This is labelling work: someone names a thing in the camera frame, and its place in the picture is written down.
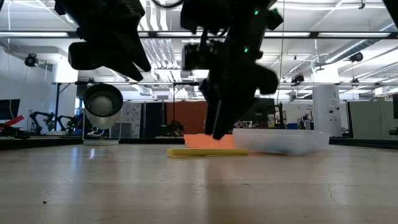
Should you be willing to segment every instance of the orange block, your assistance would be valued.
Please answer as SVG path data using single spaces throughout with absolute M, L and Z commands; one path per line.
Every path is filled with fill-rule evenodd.
M 189 148 L 200 149 L 234 149 L 234 136 L 226 134 L 221 140 L 214 140 L 206 134 L 185 134 L 185 145 Z

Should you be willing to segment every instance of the white plastic container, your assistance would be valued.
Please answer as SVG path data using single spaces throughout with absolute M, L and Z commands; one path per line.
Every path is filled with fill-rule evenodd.
M 329 135 L 311 130 L 234 129 L 234 143 L 240 149 L 301 155 L 327 150 Z

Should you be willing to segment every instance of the white column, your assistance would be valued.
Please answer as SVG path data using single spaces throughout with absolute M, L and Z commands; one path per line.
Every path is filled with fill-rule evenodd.
M 315 130 L 341 137 L 340 97 L 338 86 L 316 86 L 313 89 Z
M 327 65 L 314 73 L 314 82 L 338 83 L 338 67 Z M 313 87 L 313 109 L 315 130 L 328 133 L 330 137 L 341 137 L 340 92 L 338 86 Z
M 60 61 L 58 64 L 53 66 L 53 73 L 55 74 L 56 82 L 75 82 L 78 80 L 78 70 L 74 70 L 66 60 Z M 55 111 L 55 102 L 57 95 L 57 86 L 52 86 L 52 104 L 50 105 L 50 111 Z M 58 106 L 58 116 L 74 116 L 75 115 L 75 100 L 76 100 L 77 86 L 70 85 L 60 94 L 60 101 Z

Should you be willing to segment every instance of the table surface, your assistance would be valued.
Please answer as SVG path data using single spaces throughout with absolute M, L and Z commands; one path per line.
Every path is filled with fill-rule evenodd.
M 398 223 L 398 151 L 168 158 L 170 147 L 0 151 L 0 222 Z

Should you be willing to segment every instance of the yellow block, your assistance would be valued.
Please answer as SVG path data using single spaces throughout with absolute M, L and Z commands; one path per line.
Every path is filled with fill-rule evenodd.
M 238 156 L 247 155 L 247 149 L 168 149 L 168 156 Z

